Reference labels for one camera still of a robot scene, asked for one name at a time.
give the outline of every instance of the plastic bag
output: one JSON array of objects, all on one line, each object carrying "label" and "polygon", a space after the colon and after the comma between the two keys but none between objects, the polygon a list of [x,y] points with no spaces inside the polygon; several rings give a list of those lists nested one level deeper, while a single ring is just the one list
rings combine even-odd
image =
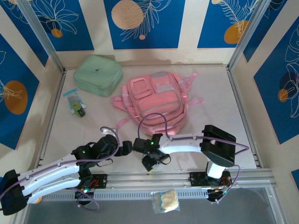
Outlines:
[{"label": "plastic bag", "polygon": [[82,105],[82,108],[83,109],[86,108],[86,105],[83,103],[81,97],[79,96],[79,92],[78,92],[77,88],[66,92],[63,96],[66,99],[66,101],[68,102],[68,105],[69,105],[69,108],[70,108],[70,111],[72,114],[75,113],[75,111],[71,105],[72,102],[79,101],[79,103]]},{"label": "plastic bag", "polygon": [[175,190],[152,192],[152,203],[155,213],[166,213],[179,209],[178,195]]}]

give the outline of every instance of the beige circle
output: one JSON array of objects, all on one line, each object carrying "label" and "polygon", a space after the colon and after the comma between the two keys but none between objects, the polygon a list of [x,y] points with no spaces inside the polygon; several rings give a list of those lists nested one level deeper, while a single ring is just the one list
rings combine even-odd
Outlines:
[{"label": "beige circle", "polygon": [[219,4],[222,0],[212,0],[212,4],[216,5]]},{"label": "beige circle", "polygon": [[140,35],[140,36],[139,36],[139,39],[140,39],[140,40],[144,40],[144,39],[145,39],[145,35]]},{"label": "beige circle", "polygon": [[10,3],[13,3],[14,5],[16,5],[17,3],[15,2],[15,0],[8,0]]},{"label": "beige circle", "polygon": [[120,29],[134,29],[143,21],[142,9],[132,0],[121,0],[112,9],[112,20]]}]

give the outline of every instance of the mint green bag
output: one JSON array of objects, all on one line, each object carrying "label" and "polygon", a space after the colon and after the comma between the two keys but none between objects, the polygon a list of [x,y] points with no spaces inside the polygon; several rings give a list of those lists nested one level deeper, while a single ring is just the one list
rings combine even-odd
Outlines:
[{"label": "mint green bag", "polygon": [[103,97],[109,97],[121,81],[121,65],[97,55],[88,56],[75,71],[79,88]]}]

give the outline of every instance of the white floor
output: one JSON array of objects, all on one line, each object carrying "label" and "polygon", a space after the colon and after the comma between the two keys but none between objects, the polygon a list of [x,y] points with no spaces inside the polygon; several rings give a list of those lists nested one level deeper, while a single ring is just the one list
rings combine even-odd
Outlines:
[{"label": "white floor", "polygon": [[[176,72],[182,77],[198,72],[199,76],[192,84],[189,97],[190,100],[202,97],[205,102],[190,107],[188,122],[180,133],[201,132],[205,125],[212,124],[234,135],[237,142],[249,144],[225,67],[137,66],[123,67],[122,70],[124,77],[112,96],[121,94],[121,87],[132,77],[159,71]],[[67,72],[62,94],[76,88],[73,73],[74,70]],[[79,93],[87,106],[86,115],[82,118],[72,115],[66,100],[63,96],[60,97],[43,165],[69,154],[78,146],[91,141],[97,142],[103,136],[100,132],[101,126],[115,127],[119,120],[128,116],[126,112],[119,112],[111,105],[110,97],[100,97],[84,90],[79,90]],[[119,131],[119,137],[121,141],[134,142],[137,137],[137,124],[133,121],[125,124]],[[206,168],[206,157],[200,153],[176,153],[171,157],[172,161],[169,165],[161,165],[153,171]],[[141,154],[132,152],[128,156],[114,158],[112,165],[94,167],[92,171],[144,172],[146,170],[141,164],[141,159]],[[251,151],[237,155],[235,163],[242,168],[256,168]]]}]

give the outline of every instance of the small bottle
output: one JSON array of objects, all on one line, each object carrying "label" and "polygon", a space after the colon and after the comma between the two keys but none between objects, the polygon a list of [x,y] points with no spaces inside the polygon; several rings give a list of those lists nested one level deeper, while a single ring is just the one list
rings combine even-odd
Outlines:
[{"label": "small bottle", "polygon": [[85,110],[83,109],[82,105],[80,104],[79,100],[73,101],[71,103],[71,107],[74,112],[78,115],[78,117],[83,117],[85,115]]}]

